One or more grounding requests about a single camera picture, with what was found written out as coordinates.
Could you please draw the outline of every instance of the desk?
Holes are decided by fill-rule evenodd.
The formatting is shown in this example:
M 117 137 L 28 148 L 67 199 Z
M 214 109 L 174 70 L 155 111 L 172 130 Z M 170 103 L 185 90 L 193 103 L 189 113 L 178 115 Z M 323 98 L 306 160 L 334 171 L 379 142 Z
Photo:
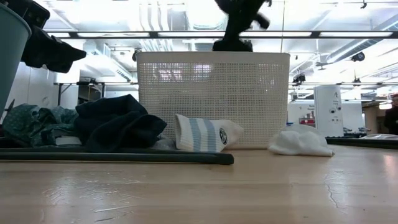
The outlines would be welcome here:
M 397 223 L 398 151 L 232 151 L 235 165 L 0 163 L 0 223 Z

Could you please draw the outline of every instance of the striped sock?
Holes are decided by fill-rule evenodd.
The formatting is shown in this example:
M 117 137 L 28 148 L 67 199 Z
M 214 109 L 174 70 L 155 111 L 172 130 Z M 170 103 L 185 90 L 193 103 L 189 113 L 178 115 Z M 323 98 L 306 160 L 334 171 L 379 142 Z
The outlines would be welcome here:
M 242 133 L 243 128 L 232 121 L 175 115 L 175 141 L 180 150 L 221 152 L 236 143 Z

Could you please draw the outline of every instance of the green patterned fabric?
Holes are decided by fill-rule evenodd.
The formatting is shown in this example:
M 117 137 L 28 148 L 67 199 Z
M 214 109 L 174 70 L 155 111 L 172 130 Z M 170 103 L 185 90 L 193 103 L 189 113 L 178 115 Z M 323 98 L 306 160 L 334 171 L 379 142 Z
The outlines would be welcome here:
M 19 105 L 7 113 L 2 123 L 6 137 L 22 141 L 29 146 L 55 146 L 55 138 L 77 136 L 75 110 L 39 108 L 36 105 Z

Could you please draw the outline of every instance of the person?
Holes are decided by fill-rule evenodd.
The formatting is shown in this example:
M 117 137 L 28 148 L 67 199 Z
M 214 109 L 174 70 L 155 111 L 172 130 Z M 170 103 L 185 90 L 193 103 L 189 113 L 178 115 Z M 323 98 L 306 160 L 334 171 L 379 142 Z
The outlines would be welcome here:
M 215 0 L 218 7 L 228 14 L 224 38 L 213 44 L 213 51 L 252 52 L 248 42 L 239 39 L 239 34 L 250 28 L 252 21 L 257 21 L 263 29 L 268 29 L 269 19 L 259 13 L 264 2 L 271 6 L 272 0 Z
M 384 125 L 390 134 L 398 135 L 398 95 L 392 98 L 392 108 L 386 110 Z

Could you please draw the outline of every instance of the plastic basket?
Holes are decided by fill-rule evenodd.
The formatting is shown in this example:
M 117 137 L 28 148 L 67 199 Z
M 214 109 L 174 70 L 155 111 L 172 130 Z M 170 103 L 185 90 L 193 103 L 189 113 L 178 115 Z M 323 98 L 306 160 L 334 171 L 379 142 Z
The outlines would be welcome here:
M 286 125 L 289 54 L 143 52 L 137 55 L 139 101 L 167 122 L 174 114 L 229 119 L 244 128 L 234 147 L 266 148 Z

